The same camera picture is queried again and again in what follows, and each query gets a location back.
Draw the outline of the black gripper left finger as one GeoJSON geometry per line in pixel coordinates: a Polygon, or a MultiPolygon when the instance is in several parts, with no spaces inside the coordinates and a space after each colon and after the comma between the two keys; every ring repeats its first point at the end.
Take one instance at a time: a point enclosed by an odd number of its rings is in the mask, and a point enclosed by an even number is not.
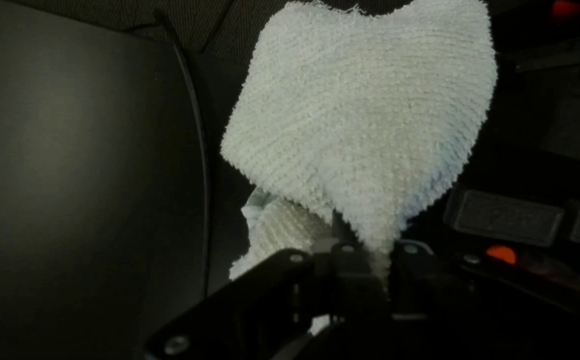
{"type": "Polygon", "coordinates": [[[146,360],[271,360],[325,314],[331,253],[280,249],[156,330],[146,360]]]}

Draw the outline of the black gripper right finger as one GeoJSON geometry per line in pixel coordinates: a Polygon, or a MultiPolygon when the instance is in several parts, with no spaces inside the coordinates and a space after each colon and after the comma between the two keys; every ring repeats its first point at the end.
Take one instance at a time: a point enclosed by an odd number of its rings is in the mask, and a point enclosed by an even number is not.
{"type": "Polygon", "coordinates": [[[580,360],[580,273],[522,247],[391,253],[389,360],[580,360]]]}

